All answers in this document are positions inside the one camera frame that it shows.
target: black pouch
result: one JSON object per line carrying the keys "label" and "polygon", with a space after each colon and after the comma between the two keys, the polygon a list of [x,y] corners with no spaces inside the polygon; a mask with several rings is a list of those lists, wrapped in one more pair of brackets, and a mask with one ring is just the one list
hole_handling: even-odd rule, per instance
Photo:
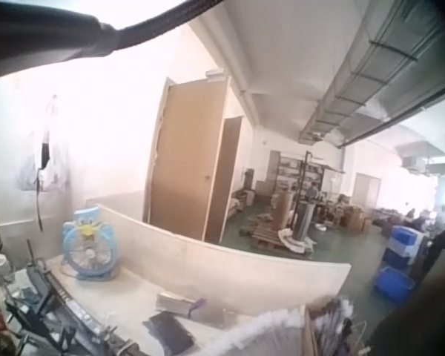
{"label": "black pouch", "polygon": [[167,311],[151,317],[143,325],[162,344],[166,356],[179,355],[194,345],[191,334]]}

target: black strap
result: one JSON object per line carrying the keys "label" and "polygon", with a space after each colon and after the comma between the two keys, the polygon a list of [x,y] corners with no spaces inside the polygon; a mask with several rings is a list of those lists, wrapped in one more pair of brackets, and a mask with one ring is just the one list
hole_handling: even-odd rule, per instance
{"label": "black strap", "polygon": [[39,180],[39,172],[41,169],[39,169],[36,173],[36,216],[38,217],[38,226],[39,230],[43,232],[43,222],[42,222],[42,216],[39,212],[39,191],[41,190],[41,184]]}

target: metal pole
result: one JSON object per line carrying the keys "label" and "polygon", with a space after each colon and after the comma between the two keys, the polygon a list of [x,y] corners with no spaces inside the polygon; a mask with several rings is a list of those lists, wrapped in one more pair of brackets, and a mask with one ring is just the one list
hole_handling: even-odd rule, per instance
{"label": "metal pole", "polygon": [[301,192],[302,192],[302,187],[303,187],[303,180],[305,180],[305,172],[306,172],[306,166],[308,165],[309,156],[313,156],[312,153],[310,151],[305,152],[305,159],[302,162],[302,164],[303,164],[302,176],[300,178],[300,184],[298,185],[297,202],[295,203],[294,215],[293,215],[293,217],[291,217],[290,228],[292,230],[293,230],[293,228],[295,226],[295,214],[298,211],[298,207],[300,205],[300,200],[302,198],[301,197]]}

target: plastic bag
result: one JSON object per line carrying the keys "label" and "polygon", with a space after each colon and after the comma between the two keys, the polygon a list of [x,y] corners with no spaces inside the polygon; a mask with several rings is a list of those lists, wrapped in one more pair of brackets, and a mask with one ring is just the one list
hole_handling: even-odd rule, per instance
{"label": "plastic bag", "polygon": [[[46,107],[45,118],[31,134],[33,144],[16,176],[16,186],[21,191],[36,191],[38,182],[40,191],[61,190],[67,185],[67,145],[60,136],[62,130],[59,125],[57,97],[53,96]],[[42,169],[43,144],[49,146],[50,159]]]}

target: wooden pallet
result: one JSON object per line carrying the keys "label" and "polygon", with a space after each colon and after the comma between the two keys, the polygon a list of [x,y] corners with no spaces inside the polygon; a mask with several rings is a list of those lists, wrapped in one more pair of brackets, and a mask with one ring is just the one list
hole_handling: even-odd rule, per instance
{"label": "wooden pallet", "polygon": [[280,239],[275,230],[272,230],[271,223],[260,222],[252,233],[252,237],[256,240],[257,244],[262,243],[269,247],[275,246],[286,247],[280,242]]}
{"label": "wooden pallet", "polygon": [[290,251],[282,244],[278,233],[271,228],[270,222],[260,222],[252,233],[252,238],[254,239],[254,244],[258,248],[264,248],[269,251],[276,251],[287,254],[291,257],[296,257],[297,259],[309,259],[309,255],[297,254]]}

